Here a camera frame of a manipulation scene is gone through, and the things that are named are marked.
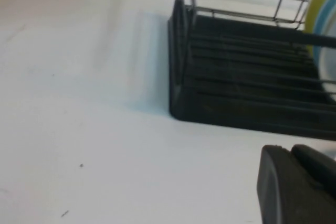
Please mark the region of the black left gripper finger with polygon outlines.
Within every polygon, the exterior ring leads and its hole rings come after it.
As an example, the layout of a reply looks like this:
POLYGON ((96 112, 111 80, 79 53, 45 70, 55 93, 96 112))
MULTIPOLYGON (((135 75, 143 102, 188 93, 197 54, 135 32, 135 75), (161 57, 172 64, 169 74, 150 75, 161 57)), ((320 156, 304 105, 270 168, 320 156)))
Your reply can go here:
POLYGON ((265 145, 257 195, 263 223, 335 223, 335 160, 306 145, 265 145))

